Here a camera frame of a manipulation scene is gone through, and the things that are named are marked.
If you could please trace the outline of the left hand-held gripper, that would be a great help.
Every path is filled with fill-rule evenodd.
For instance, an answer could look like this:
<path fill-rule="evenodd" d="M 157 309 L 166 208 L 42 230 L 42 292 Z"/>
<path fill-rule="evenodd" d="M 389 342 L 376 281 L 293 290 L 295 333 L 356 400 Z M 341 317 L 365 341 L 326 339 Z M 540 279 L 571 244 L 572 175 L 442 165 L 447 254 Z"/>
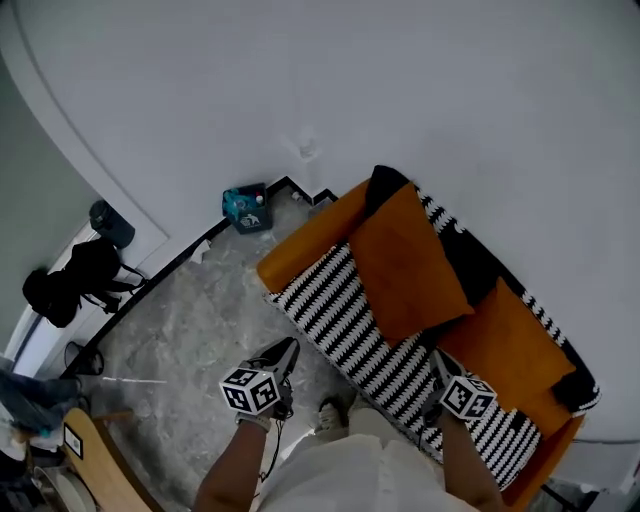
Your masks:
<path fill-rule="evenodd" d="M 287 337 L 259 349 L 245 361 L 248 368 L 232 368 L 219 382 L 226 405 L 251 416 L 271 411 L 276 420 L 288 419 L 293 398 L 287 378 L 299 353 L 299 341 Z"/>

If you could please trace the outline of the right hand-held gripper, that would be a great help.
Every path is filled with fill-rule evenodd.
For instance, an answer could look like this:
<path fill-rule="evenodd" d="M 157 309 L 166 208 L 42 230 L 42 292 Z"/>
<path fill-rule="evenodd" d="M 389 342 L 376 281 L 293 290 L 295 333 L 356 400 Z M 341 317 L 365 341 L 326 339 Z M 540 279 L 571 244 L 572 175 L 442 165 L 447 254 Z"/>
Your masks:
<path fill-rule="evenodd" d="M 434 349 L 429 364 L 434 385 L 422 406 L 426 427 L 433 427 L 444 411 L 463 421 L 479 420 L 496 401 L 497 394 L 485 381 L 465 377 L 464 366 L 445 351 Z"/>

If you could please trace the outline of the orange black white patterned sofa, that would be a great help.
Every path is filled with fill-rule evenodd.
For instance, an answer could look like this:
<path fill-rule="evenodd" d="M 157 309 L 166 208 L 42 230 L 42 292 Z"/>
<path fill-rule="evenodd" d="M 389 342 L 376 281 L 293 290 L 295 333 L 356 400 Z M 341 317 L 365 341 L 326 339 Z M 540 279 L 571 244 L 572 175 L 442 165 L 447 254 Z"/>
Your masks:
<path fill-rule="evenodd" d="M 474 313 L 496 281 L 503 279 L 576 367 L 552 387 L 552 396 L 568 407 L 570 418 L 548 438 L 522 412 L 504 411 L 497 397 L 481 419 L 461 420 L 494 476 L 506 508 L 519 510 L 550 476 L 585 414 L 600 401 L 601 390 L 546 310 L 454 217 L 402 173 L 378 165 L 366 181 L 274 248 L 259 263 L 258 275 L 271 301 L 357 390 L 352 408 L 369 407 L 382 414 L 405 443 L 427 458 L 446 491 L 440 417 L 433 427 L 426 427 L 422 406 L 433 392 L 432 351 L 442 350 L 438 347 L 442 335 L 469 315 L 389 346 L 377 328 L 349 247 L 350 235 L 408 183 L 414 185 Z M 309 435 L 295 449 L 351 436 L 348 426 Z"/>

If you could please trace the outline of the person's left forearm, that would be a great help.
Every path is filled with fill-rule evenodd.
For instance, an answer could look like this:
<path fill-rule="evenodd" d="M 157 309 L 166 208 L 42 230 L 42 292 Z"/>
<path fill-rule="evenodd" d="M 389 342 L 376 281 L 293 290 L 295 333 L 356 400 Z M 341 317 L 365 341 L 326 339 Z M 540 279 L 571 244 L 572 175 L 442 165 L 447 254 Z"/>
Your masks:
<path fill-rule="evenodd" d="M 267 431 L 261 425 L 241 421 L 200 484 L 192 512 L 249 512 L 266 438 Z"/>

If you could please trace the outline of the person's right forearm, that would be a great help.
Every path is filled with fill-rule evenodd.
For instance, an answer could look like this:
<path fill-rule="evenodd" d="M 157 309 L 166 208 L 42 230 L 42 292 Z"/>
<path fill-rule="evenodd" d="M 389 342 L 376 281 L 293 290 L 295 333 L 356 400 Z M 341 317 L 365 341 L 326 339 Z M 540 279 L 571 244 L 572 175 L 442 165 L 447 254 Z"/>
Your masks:
<path fill-rule="evenodd" d="M 480 512 L 506 512 L 497 482 L 481 459 L 466 424 L 444 411 L 438 427 L 442 433 L 446 491 Z"/>

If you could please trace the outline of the white wristband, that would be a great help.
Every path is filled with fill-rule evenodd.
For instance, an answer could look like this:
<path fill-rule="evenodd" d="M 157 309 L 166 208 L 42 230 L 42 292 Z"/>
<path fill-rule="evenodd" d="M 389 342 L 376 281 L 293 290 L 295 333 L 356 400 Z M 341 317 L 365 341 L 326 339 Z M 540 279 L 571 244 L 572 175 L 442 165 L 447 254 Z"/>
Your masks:
<path fill-rule="evenodd" d="M 272 419 L 265 415 L 252 415 L 244 412 L 238 412 L 235 416 L 235 422 L 240 425 L 242 422 L 252 423 L 269 433 L 272 427 Z"/>

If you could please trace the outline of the person's shoe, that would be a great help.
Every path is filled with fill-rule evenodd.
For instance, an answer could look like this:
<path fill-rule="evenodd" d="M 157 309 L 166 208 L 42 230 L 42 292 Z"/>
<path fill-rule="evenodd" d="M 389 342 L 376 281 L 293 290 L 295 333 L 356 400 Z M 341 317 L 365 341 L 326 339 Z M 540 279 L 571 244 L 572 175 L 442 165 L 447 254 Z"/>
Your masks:
<path fill-rule="evenodd" d="M 317 431 L 337 431 L 348 426 L 348 417 L 343 401 L 337 395 L 326 397 L 318 408 Z"/>

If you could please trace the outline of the person's beige trousers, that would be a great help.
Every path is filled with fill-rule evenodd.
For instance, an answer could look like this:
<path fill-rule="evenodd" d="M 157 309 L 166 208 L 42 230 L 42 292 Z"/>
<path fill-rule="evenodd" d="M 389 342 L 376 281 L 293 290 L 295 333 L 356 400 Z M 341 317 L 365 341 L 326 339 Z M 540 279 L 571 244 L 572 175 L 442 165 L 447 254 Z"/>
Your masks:
<path fill-rule="evenodd" d="M 405 438 L 376 409 L 352 408 L 348 413 L 348 418 L 350 435 L 373 436 L 378 438 L 382 444 L 387 444 L 390 441 L 405 441 Z"/>

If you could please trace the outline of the person's white shirt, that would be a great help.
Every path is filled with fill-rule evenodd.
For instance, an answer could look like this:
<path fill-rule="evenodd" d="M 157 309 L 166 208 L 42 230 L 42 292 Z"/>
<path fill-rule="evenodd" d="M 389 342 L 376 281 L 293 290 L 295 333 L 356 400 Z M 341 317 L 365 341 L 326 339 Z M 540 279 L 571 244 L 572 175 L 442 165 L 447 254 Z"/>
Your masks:
<path fill-rule="evenodd" d="M 256 512 L 475 512 L 444 490 L 405 442 L 351 435 L 295 449 L 269 477 Z"/>

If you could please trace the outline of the dark teal trash bin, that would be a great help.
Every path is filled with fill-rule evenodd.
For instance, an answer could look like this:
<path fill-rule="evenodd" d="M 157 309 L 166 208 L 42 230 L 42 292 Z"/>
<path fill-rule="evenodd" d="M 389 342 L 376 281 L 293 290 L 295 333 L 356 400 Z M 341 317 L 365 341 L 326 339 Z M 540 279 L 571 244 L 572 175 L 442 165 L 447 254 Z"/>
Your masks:
<path fill-rule="evenodd" d="M 223 215 L 236 228 L 238 233 L 249 234 L 270 230 L 273 226 L 273 218 L 266 185 L 264 183 L 256 183 L 232 189 L 238 189 L 241 194 L 251 195 L 254 201 L 254 206 L 244 211 L 238 220 L 229 219 Z M 263 206 L 256 204 L 255 195 L 257 192 L 265 196 L 265 204 Z"/>

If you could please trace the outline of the blue plastic bag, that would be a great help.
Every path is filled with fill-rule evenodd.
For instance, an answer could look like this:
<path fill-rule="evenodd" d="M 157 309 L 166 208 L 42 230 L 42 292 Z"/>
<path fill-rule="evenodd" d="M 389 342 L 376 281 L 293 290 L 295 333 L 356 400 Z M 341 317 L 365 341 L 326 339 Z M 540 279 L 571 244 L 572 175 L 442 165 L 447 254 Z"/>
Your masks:
<path fill-rule="evenodd" d="M 251 195 L 241 194 L 238 189 L 228 189 L 223 193 L 222 212 L 229 219 L 238 220 L 244 211 L 254 206 Z"/>

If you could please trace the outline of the black metal stand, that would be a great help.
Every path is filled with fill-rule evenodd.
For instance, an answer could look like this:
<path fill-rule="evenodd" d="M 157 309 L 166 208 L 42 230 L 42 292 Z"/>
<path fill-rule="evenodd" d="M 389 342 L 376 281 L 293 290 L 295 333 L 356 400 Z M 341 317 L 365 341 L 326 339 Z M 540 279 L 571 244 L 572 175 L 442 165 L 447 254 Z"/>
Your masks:
<path fill-rule="evenodd" d="M 562 512 L 587 512 L 600 495 L 597 490 L 583 491 L 579 486 L 553 479 L 543 484 L 541 491 L 557 502 Z"/>

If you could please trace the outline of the curved wooden board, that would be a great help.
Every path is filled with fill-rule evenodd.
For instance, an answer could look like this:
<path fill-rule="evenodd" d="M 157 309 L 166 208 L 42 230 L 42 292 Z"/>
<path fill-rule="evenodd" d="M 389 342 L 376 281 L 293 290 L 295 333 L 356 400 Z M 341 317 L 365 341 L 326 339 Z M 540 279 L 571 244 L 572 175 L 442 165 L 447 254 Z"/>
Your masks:
<path fill-rule="evenodd" d="M 102 512 L 164 512 L 111 437 L 107 424 L 131 417 L 130 409 L 93 417 L 80 408 L 64 417 L 65 453 Z"/>

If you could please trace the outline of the dark tumbler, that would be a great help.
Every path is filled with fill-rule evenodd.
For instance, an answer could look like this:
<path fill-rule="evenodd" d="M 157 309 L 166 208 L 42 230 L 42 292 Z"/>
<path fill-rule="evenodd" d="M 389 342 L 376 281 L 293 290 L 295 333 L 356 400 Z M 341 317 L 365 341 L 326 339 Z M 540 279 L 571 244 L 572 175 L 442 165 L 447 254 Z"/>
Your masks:
<path fill-rule="evenodd" d="M 134 239 L 135 228 L 104 199 L 91 205 L 89 222 L 96 233 L 118 249 L 128 247 Z"/>

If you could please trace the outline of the black backpack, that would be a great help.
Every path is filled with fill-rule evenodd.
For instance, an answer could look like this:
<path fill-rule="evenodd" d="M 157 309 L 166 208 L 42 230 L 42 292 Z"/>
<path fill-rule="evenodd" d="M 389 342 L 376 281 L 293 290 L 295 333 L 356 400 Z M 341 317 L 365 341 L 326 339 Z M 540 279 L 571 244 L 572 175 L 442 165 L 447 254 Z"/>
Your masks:
<path fill-rule="evenodd" d="M 133 293 L 147 282 L 140 271 L 121 262 L 110 241 L 97 238 L 74 245 L 63 269 L 32 271 L 24 281 L 22 293 L 35 313 L 63 329 L 84 301 L 106 314 L 115 314 L 119 295 Z"/>

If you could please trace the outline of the blue denim cloth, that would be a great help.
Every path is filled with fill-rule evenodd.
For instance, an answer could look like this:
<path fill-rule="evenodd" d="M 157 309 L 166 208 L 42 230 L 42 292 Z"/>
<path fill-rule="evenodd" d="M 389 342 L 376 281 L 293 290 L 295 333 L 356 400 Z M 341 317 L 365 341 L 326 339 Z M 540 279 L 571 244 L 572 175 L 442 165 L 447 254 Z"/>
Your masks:
<path fill-rule="evenodd" d="M 0 403 L 11 424 L 30 434 L 57 430 L 82 399 L 77 379 L 37 380 L 0 369 Z"/>

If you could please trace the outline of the grey window panel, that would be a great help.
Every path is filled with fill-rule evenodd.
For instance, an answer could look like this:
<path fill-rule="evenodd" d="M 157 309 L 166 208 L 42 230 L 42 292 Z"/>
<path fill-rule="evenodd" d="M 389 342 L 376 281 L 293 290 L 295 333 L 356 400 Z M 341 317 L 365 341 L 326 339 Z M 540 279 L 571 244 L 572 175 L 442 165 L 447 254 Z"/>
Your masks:
<path fill-rule="evenodd" d="M 27 306 L 24 280 L 56 262 L 97 199 L 36 120 L 0 55 L 0 353 Z"/>

